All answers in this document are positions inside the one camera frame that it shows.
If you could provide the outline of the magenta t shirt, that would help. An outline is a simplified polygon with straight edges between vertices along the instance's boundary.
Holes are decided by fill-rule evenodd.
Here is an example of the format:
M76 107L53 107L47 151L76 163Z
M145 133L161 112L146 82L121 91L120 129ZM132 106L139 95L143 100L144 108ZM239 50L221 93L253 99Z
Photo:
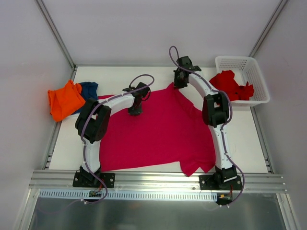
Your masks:
M100 142L102 171L132 169L179 162L191 176L215 166L215 149L202 112L173 84L151 93L142 114L122 110L110 117Z

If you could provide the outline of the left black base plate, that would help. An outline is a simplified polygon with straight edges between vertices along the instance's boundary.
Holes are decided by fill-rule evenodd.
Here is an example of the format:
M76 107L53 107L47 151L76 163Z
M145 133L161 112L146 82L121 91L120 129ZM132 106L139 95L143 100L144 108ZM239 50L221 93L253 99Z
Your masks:
M87 171L76 172L74 174L72 186L81 188L98 188L101 182L97 179L100 178L107 188L114 188L115 174L114 173L101 173L100 171L95 173L96 177Z

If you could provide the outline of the white plastic basket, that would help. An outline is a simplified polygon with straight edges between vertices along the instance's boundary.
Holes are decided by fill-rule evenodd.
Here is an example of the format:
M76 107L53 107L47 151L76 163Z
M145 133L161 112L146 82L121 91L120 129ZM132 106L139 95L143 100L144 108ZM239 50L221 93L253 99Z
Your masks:
M223 70L231 70L234 72L234 79L239 85L249 83L254 88L254 94L248 101L232 101L233 106L254 107L270 101L268 88L256 59L245 56L217 56L215 65L218 73Z

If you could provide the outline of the red t shirt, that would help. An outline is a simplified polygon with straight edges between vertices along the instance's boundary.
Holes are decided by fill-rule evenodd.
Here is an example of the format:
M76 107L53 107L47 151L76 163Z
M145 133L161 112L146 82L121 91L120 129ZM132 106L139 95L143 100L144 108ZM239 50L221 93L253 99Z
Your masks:
M227 93L230 101L248 101L254 95L254 87L249 82L239 85L235 81L235 73L231 70L223 70L209 81L216 89Z

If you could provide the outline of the orange t shirt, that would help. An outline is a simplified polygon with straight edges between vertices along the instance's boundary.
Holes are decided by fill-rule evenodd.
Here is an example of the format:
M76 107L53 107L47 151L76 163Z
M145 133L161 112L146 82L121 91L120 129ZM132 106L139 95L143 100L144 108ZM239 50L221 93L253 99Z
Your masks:
M50 114L56 122L72 115L85 104L81 92L81 84L74 83L72 80L69 80L61 89L48 90Z

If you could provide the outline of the navy blue t shirt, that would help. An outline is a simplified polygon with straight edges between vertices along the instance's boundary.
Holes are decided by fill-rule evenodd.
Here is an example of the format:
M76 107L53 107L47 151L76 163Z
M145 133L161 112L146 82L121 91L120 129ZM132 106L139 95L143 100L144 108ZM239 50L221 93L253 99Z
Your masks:
M72 109L70 115L80 113L88 99L93 98L97 100L97 88L98 84L96 82L80 82L73 84Z

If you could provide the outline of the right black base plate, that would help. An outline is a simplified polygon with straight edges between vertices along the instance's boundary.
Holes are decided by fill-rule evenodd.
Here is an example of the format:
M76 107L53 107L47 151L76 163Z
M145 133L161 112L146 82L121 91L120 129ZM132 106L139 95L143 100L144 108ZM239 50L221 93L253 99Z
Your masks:
M231 181L218 184L212 175L200 175L199 184L201 190L235 190L239 191L242 189L242 182L240 176L237 176L236 179Z

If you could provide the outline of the aluminium mounting rail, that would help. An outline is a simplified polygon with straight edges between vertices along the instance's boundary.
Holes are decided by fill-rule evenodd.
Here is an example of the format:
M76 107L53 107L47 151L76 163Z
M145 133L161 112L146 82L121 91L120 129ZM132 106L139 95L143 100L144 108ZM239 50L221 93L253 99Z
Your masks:
M75 171L35 170L29 188L72 188ZM132 191L200 191L205 180L201 173L186 177L179 172L115 172L116 190ZM270 173L246 173L244 191L248 193L288 193L289 188L282 175Z

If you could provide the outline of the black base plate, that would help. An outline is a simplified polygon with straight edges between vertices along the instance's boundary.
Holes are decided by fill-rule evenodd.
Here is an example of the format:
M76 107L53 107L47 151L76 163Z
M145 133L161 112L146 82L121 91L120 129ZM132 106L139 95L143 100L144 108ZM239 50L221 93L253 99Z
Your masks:
M100 178L107 188L114 188L115 174L114 173L101 173L100 171L95 173L96 177L87 171L76 172L74 174L72 186L81 188L98 188L101 182L97 179Z
M212 175L200 175L199 184L201 190L235 190L239 191L242 189L242 182L240 176L237 176L236 179L231 181L218 184Z

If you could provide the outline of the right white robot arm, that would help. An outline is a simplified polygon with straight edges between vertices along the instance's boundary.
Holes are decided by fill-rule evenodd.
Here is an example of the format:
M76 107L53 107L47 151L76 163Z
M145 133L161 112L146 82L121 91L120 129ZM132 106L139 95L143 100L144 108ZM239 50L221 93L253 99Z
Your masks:
M232 118L227 96L213 87L203 76L199 66L194 66L188 56L179 57L175 62L174 86L178 89L192 85L203 98L202 118L209 126L216 154L215 173L207 182L226 189L237 182L236 166L229 156L227 123Z

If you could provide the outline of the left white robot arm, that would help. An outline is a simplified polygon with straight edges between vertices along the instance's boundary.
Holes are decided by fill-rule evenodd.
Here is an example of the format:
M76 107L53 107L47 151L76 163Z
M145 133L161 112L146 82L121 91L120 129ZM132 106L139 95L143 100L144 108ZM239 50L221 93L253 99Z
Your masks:
M73 187L113 188L115 175L102 173L99 160L100 142L105 136L112 115L127 109L130 115L142 113L142 102L149 98L149 85L140 82L118 95L104 100L90 98L80 112L75 128L83 143L83 162L74 175Z

